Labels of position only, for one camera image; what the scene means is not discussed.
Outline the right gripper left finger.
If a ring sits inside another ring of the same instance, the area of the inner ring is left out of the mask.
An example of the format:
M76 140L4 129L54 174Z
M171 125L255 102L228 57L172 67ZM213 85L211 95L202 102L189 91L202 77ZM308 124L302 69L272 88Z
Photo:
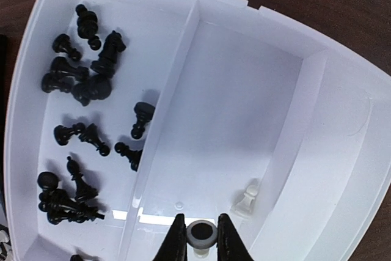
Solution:
M187 260L187 234L185 215L179 213L170 226L153 261Z

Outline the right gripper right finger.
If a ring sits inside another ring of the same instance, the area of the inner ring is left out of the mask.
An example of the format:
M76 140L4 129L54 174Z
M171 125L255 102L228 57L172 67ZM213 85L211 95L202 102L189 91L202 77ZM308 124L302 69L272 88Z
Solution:
M217 222L217 260L253 261L229 215L222 213Z

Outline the black white chessboard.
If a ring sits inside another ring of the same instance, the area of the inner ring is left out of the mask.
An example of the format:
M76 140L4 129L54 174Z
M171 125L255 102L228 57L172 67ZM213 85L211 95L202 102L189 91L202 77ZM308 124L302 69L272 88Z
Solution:
M7 113L7 102L9 97L9 82L7 77L7 54L9 38L1 34L1 242L7 240L5 233L8 232L7 213L5 205L5 180L4 180L4 165L5 165L5 116Z

